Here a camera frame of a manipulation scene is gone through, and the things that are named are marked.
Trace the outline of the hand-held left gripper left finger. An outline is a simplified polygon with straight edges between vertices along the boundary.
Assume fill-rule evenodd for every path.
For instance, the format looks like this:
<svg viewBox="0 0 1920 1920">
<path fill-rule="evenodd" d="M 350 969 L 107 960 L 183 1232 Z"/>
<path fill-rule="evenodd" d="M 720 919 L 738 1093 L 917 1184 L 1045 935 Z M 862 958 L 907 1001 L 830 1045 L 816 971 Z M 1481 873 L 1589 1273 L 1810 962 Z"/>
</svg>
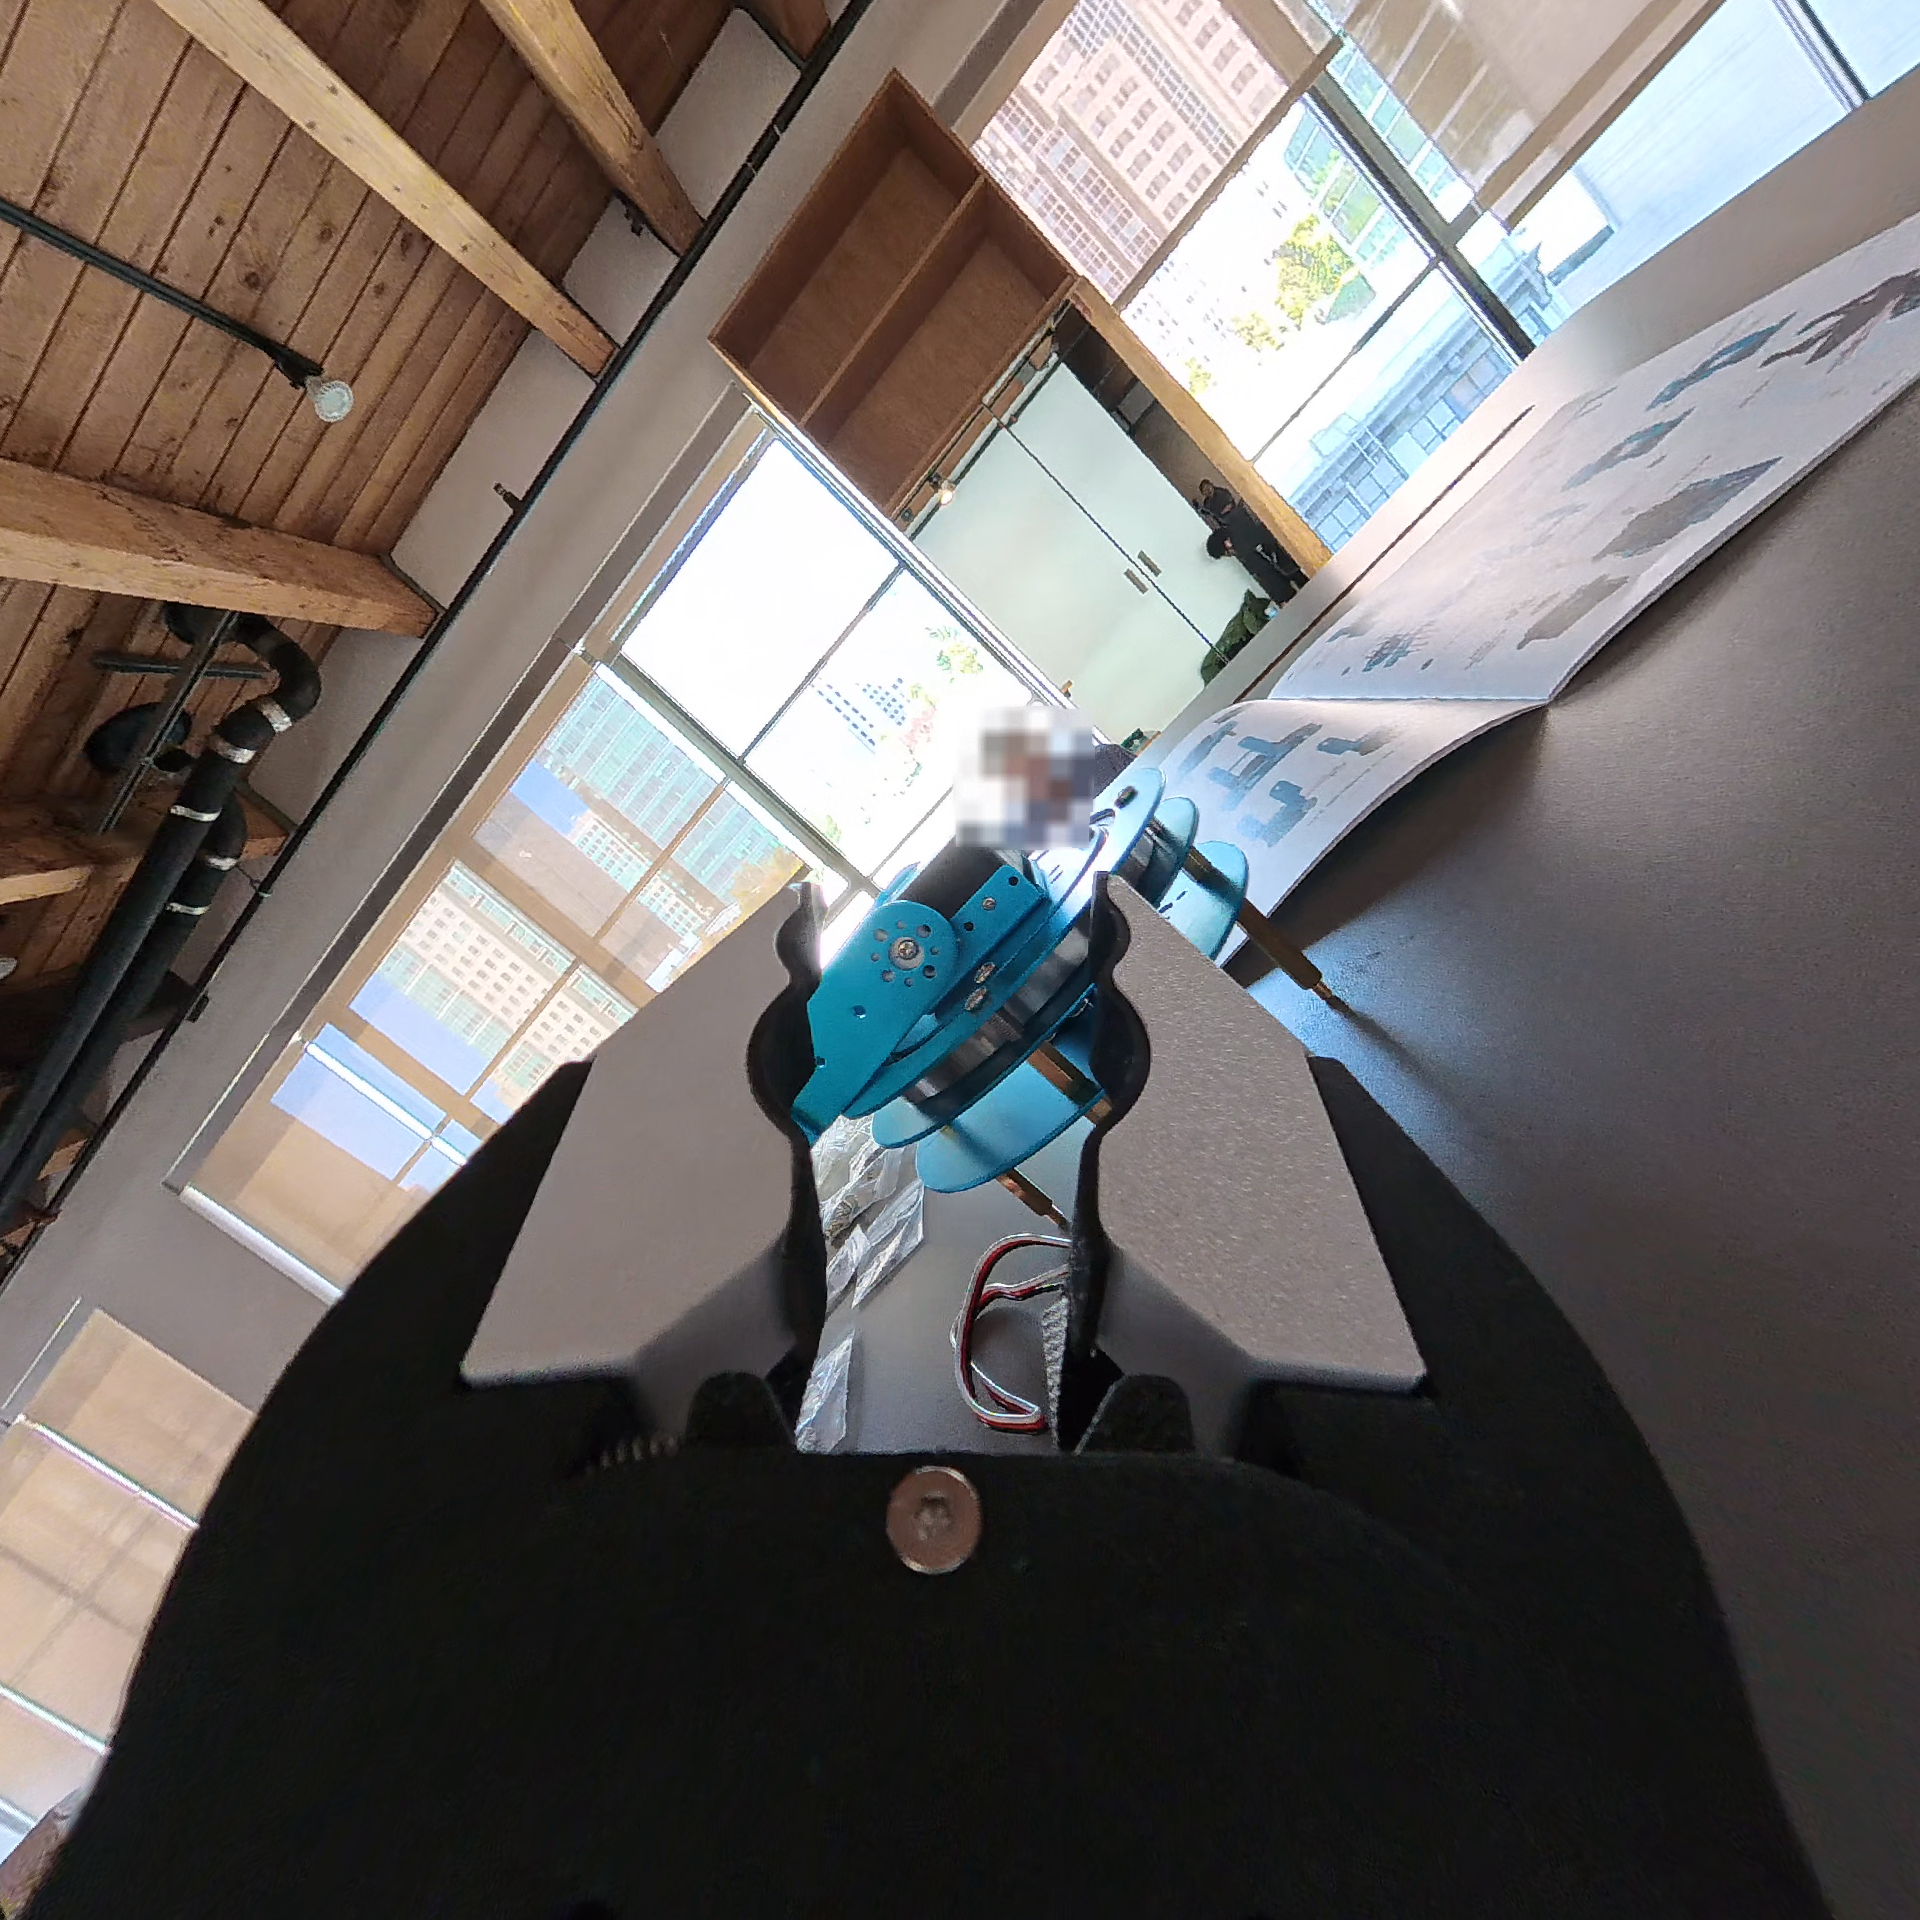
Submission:
<svg viewBox="0 0 1920 1920">
<path fill-rule="evenodd" d="M 825 1237 L 793 1102 L 818 935 L 818 887 L 782 889 L 594 1051 L 466 1381 L 624 1376 L 688 1403 L 784 1358 L 807 1378 Z"/>
</svg>

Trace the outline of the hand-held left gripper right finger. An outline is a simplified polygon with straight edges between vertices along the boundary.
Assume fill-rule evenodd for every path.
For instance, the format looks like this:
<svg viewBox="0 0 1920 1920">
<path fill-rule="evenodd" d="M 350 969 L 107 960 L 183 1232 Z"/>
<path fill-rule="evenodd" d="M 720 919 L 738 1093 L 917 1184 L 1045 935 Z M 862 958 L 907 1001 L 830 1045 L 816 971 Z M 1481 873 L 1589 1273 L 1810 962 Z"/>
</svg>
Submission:
<svg viewBox="0 0 1920 1920">
<path fill-rule="evenodd" d="M 1095 885 L 1093 958 L 1111 1113 L 1079 1161 L 1063 1445 L 1111 1365 L 1173 1378 L 1202 1449 L 1239 1442 L 1259 1381 L 1419 1385 L 1305 1047 L 1115 875 Z"/>
</svg>

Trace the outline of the blue toy robot arm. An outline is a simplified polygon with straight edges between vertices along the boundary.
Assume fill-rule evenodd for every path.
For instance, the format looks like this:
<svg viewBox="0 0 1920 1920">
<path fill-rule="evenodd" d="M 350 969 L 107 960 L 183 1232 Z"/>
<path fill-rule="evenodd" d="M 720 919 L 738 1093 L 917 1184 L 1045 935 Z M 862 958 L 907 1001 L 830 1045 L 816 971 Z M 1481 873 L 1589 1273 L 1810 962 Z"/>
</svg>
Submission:
<svg viewBox="0 0 1920 1920">
<path fill-rule="evenodd" d="M 793 1109 L 807 1136 L 869 1118 L 880 1145 L 919 1152 L 928 1191 L 1008 1184 L 1058 1216 L 1022 1163 L 1113 1106 L 1095 1070 L 1093 901 L 1106 875 L 1205 955 L 1239 928 L 1337 1001 L 1253 907 L 1246 855 L 1195 834 L 1195 805 L 1170 800 L 1159 773 L 1118 770 L 1077 848 L 949 846 L 898 875 L 809 997 L 814 1072 Z"/>
</svg>

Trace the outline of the dark grey desk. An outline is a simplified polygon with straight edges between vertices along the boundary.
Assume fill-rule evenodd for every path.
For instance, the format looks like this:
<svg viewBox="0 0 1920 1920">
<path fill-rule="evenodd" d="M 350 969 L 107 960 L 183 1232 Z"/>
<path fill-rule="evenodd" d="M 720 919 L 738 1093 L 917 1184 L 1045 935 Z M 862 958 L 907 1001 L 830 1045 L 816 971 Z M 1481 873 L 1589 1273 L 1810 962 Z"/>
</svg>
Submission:
<svg viewBox="0 0 1920 1920">
<path fill-rule="evenodd" d="M 1275 1207 L 1417 1385 L 1111 1360 L 1097 1445 L 738 1456 L 798 1579 L 731 1913 L 1915 1915 L 1915 400 L 1280 894 L 1289 1035 L 1113 885 L 1120 1200 Z"/>
</svg>

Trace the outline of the cluster of clear parts bags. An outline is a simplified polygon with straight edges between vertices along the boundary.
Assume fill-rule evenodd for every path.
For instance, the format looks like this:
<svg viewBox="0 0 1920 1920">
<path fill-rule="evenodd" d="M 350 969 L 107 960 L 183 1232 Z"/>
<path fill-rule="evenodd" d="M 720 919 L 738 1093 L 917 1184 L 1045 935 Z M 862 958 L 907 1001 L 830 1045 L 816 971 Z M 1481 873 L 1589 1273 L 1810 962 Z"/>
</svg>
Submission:
<svg viewBox="0 0 1920 1920">
<path fill-rule="evenodd" d="M 910 1259 L 923 1237 L 923 1184 L 910 1145 L 882 1145 L 873 1120 L 834 1120 L 811 1147 L 827 1248 L 827 1328 L 811 1365 L 798 1447 L 846 1445 L 857 1381 L 857 1310 Z"/>
</svg>

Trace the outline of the beige roller blind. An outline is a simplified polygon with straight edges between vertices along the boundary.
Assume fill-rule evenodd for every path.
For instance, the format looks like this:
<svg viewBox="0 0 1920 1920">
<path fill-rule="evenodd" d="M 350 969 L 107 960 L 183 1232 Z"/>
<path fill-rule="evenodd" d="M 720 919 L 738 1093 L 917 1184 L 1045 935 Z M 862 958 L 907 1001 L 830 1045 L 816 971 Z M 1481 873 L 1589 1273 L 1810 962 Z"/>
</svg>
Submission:
<svg viewBox="0 0 1920 1920">
<path fill-rule="evenodd" d="M 1472 190 L 1515 219 L 1584 155 L 1717 2 L 1330 2 Z"/>
<path fill-rule="evenodd" d="M 185 1193 L 345 1285 L 558 1067 L 802 869 L 757 857 L 731 898 L 663 885 L 656 857 L 622 882 L 539 821 L 480 830 L 299 1017 Z"/>
<path fill-rule="evenodd" d="M 251 1410 L 75 1303 L 5 1399 L 2 1849 L 98 1767 Z"/>
</svg>

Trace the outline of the window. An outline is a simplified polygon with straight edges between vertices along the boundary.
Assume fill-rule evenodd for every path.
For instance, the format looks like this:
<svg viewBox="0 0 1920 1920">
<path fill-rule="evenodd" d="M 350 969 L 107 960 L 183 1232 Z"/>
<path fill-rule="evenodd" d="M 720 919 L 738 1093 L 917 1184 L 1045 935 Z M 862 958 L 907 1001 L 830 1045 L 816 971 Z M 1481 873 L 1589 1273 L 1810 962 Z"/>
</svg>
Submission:
<svg viewBox="0 0 1920 1920">
<path fill-rule="evenodd" d="M 1502 219 L 1321 5 L 1045 5 L 976 155 L 1330 546 L 1527 345 L 1913 71 L 1918 43 L 1906 2 L 1719 5 Z"/>
<path fill-rule="evenodd" d="M 731 898 L 745 896 L 752 859 L 784 848 L 805 869 L 734 926 L 791 880 L 816 880 L 830 912 L 859 912 L 937 837 L 958 709 L 1029 697 L 1006 656 L 795 450 L 741 427 L 368 937 L 295 1013 L 293 1035 L 455 846 L 487 827 L 539 821 L 622 882 L 656 857 L 663 885 Z"/>
</svg>

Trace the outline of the black insulated pipe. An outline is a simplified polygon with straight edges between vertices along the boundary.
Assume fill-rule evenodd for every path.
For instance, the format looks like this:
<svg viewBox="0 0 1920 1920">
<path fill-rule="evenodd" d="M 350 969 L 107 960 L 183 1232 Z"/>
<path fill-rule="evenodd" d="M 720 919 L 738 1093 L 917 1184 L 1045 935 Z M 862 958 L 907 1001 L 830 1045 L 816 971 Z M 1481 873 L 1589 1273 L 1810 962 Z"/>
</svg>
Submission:
<svg viewBox="0 0 1920 1920">
<path fill-rule="evenodd" d="M 50 1159 L 69 1113 L 98 1081 L 176 953 L 208 912 L 249 839 L 238 786 L 279 734 L 320 699 L 320 672 L 265 615 L 231 613 L 219 640 L 245 645 L 274 686 L 233 709 L 192 759 L 174 805 L 87 953 L 71 1001 L 5 1111 L 2 1218 L 9 1223 Z"/>
</svg>

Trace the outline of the printed instruction sheet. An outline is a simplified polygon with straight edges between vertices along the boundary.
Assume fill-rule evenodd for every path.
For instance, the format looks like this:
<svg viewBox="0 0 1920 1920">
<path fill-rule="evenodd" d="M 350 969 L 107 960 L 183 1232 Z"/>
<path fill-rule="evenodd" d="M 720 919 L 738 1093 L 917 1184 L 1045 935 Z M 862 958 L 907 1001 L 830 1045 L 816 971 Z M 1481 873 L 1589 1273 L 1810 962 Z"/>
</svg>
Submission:
<svg viewBox="0 0 1920 1920">
<path fill-rule="evenodd" d="M 1918 222 L 1573 400 L 1264 702 L 1163 759 L 1278 905 L 1383 800 L 1545 706 L 1637 613 L 1918 377 Z"/>
</svg>

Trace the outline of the open wooden box frame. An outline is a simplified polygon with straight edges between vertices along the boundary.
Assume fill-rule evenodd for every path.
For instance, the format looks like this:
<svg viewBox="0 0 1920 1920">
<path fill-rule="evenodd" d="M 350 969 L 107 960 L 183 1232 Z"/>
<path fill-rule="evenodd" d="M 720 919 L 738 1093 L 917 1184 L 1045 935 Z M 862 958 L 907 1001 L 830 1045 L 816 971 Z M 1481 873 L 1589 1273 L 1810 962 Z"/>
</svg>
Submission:
<svg viewBox="0 0 1920 1920">
<path fill-rule="evenodd" d="M 711 345 L 875 507 L 898 512 L 1072 283 L 891 73 Z"/>
</svg>

